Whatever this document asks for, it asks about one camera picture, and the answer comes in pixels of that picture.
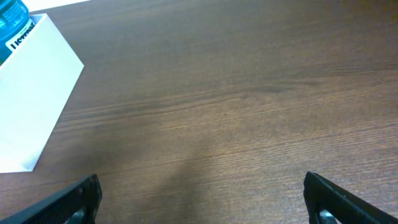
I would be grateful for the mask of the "teal mouthwash bottle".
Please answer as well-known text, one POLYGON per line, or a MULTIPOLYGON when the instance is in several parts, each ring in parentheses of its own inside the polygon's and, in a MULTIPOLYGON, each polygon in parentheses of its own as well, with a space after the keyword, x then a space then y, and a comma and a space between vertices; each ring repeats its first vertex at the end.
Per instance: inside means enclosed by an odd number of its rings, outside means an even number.
POLYGON ((21 0, 1 0, 1 64, 21 45, 35 27, 21 0))

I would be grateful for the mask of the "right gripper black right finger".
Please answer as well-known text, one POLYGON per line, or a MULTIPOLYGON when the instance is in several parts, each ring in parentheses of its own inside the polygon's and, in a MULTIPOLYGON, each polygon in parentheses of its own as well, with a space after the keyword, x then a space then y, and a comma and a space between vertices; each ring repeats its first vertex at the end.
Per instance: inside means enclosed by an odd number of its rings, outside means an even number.
POLYGON ((303 196, 310 224, 391 223, 397 218, 314 172, 307 172, 303 196))

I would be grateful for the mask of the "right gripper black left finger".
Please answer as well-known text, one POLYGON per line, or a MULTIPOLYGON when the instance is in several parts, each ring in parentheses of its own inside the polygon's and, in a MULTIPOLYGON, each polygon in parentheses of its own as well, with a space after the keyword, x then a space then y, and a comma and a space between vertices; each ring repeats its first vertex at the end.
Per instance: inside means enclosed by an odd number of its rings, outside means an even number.
POLYGON ((98 176, 92 174, 1 220, 1 224, 90 224, 95 222, 101 199, 98 176))

